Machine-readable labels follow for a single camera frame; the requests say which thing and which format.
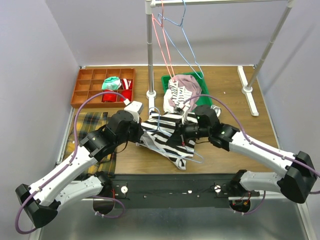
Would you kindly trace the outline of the aluminium rail profile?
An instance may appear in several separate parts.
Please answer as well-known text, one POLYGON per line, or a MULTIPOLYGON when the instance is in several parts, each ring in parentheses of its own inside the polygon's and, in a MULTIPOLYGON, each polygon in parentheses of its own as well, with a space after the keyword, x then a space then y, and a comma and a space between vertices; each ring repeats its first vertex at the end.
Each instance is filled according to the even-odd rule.
MULTIPOLYGON (((251 196, 250 200, 261 200, 263 198, 264 192, 260 191, 258 196, 251 196)), ((243 198, 241 197, 229 197, 228 200, 229 201, 240 201, 240 200, 247 200, 249 197, 245 196, 243 198)), ((281 193, 278 192, 271 192, 271 191, 267 191, 265 194, 265 200, 268 199, 286 199, 286 197, 284 195, 282 195, 281 193)))

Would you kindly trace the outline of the green white sock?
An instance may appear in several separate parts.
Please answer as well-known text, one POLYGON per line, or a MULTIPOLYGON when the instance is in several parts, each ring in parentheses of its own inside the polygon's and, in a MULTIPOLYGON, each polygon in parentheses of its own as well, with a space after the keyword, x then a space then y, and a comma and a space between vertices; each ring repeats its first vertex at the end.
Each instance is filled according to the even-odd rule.
POLYGON ((119 77, 117 76, 111 76, 106 78, 103 81, 102 90, 112 90, 112 91, 116 91, 118 90, 120 87, 122 86, 121 80, 119 77))

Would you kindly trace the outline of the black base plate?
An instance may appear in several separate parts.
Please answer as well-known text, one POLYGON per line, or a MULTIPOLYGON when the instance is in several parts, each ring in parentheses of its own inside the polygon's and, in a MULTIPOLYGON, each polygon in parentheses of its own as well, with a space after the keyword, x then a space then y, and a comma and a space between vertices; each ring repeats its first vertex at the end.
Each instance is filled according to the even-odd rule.
POLYGON ((280 177, 272 172, 232 174, 94 174, 103 185, 100 196, 120 200, 127 209, 229 208, 230 198, 279 193, 280 177))

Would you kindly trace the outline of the red folded cloth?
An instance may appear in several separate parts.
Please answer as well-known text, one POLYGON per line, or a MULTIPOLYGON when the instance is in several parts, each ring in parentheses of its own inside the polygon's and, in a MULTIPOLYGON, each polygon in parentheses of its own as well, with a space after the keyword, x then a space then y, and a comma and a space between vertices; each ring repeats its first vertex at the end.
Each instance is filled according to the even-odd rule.
POLYGON ((123 97, 115 93, 108 93, 102 96, 102 102, 115 103, 115 102, 123 102, 125 99, 128 99, 129 101, 132 100, 132 90, 130 89, 116 90, 114 92, 122 95, 123 97))

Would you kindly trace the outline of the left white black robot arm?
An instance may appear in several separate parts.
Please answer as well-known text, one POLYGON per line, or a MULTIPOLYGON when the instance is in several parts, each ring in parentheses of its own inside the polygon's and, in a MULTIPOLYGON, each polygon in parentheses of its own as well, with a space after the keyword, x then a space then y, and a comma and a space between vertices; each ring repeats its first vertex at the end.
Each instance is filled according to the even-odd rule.
POLYGON ((91 131, 81 142, 77 142, 74 152, 42 179, 31 185, 20 184, 15 189, 20 203, 15 218, 17 232, 24 233, 19 228, 22 212, 39 229, 50 223, 68 204, 87 197, 111 197, 112 180, 102 171, 79 184, 71 185, 71 182, 85 169, 112 154, 119 145, 137 142, 142 134, 140 111, 128 108, 119 110, 106 125, 91 131))

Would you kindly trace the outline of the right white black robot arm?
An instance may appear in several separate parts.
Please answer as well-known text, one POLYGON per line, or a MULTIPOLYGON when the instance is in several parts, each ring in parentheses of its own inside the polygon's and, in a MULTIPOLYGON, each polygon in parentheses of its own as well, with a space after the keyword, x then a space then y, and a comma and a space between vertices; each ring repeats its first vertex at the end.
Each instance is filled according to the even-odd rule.
POLYGON ((230 196, 241 196, 251 191, 270 191, 283 194, 287 199, 302 204, 311 194, 317 180, 311 157, 274 148, 249 137, 243 130, 219 121, 208 105, 200 105, 188 115, 169 113, 174 131, 167 144, 176 147, 183 140, 207 138, 215 147, 247 156, 272 169, 272 172, 239 170, 222 191, 230 196))

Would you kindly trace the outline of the red white sock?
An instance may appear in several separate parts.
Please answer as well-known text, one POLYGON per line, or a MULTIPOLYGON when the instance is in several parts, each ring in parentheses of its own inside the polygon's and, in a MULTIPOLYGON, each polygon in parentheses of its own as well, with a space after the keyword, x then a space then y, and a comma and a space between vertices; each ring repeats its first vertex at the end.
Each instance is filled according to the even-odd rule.
POLYGON ((122 83, 122 88, 124 90, 132 90, 132 87, 133 87, 132 79, 122 78, 121 83, 122 83))

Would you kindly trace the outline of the green plastic basket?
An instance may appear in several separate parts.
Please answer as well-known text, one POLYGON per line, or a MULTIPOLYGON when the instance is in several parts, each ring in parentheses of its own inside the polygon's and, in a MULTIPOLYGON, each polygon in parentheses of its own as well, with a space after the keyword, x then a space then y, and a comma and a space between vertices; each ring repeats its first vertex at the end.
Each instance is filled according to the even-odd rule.
MULTIPOLYGON (((204 75, 203 75, 203 73, 201 71, 184 72, 184 73, 181 73, 181 75, 191 75, 191 76, 193 76, 196 79, 196 81, 198 82, 199 86, 201 87, 201 94, 204 94, 204 95, 208 95, 209 94, 209 90, 208 90, 207 84, 205 82, 204 75)), ((161 83, 162 83, 162 88, 163 88, 164 93, 169 88, 168 87, 168 83, 169 83, 170 79, 171 79, 170 75, 164 75, 164 76, 161 77, 161 83)), ((198 106, 200 106, 200 105, 210 105, 211 106, 213 104, 213 102, 212 102, 212 100, 210 98, 201 96, 201 97, 199 97, 199 99, 196 102, 196 104, 198 106)))

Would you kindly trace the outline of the yellow plaid shirt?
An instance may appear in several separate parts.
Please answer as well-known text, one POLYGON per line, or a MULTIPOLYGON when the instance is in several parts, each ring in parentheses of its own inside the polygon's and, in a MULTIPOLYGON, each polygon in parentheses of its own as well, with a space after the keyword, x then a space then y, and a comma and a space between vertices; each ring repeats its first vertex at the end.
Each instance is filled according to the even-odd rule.
MULTIPOLYGON (((76 122, 76 133, 78 142, 87 136, 89 132, 99 129, 109 121, 108 112, 81 112, 78 115, 76 122)), ((63 160, 65 160, 75 150, 75 136, 74 128, 71 126, 71 130, 65 145, 63 160)), ((113 177, 116 169, 117 155, 112 153, 107 157, 103 158, 97 164, 94 164, 84 170, 76 181, 84 181, 96 172, 104 172, 109 177, 113 177)))

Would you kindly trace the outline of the orange compartment tray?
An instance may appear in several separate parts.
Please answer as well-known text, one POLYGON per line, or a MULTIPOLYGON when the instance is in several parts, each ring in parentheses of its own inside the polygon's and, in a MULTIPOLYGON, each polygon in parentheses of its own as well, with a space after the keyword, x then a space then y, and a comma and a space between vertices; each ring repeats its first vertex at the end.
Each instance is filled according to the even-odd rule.
MULTIPOLYGON (((102 90, 102 84, 105 79, 109 77, 119 77, 120 80, 132 79, 132 99, 134 100, 134 83, 136 77, 136 70, 134 68, 91 68, 80 69, 77 74, 74 91, 70 104, 73 108, 79 108, 89 98, 104 92, 105 94, 116 94, 123 98, 123 96, 115 90, 102 90)), ((92 99, 85 105, 86 108, 121 108, 124 102, 102 102, 102 96, 99 95, 92 99)))

